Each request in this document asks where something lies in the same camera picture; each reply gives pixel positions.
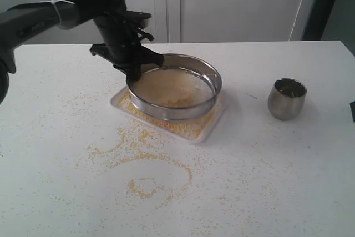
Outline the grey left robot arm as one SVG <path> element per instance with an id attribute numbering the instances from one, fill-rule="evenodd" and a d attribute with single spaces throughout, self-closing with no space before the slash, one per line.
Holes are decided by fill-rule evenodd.
<path id="1" fill-rule="evenodd" d="M 141 77 L 141 66 L 161 67 L 162 54 L 141 44 L 153 41 L 146 33 L 150 13 L 129 11 L 125 0 L 43 0 L 16 5 L 1 13 L 1 99 L 9 88 L 9 74 L 16 72 L 14 50 L 25 41 L 52 27 L 69 30 L 93 20 L 103 43 L 94 44 L 90 52 L 110 62 L 128 80 Z"/>

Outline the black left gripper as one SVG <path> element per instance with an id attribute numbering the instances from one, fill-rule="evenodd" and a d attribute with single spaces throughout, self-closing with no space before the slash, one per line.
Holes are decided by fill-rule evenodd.
<path id="1" fill-rule="evenodd" d="M 106 14 L 93 21 L 104 42 L 93 44 L 90 53 L 109 61 L 126 75 L 127 80 L 140 79 L 141 65 L 163 66 L 164 56 L 141 44 L 143 39 L 152 41 L 154 37 L 129 22 L 126 14 Z"/>

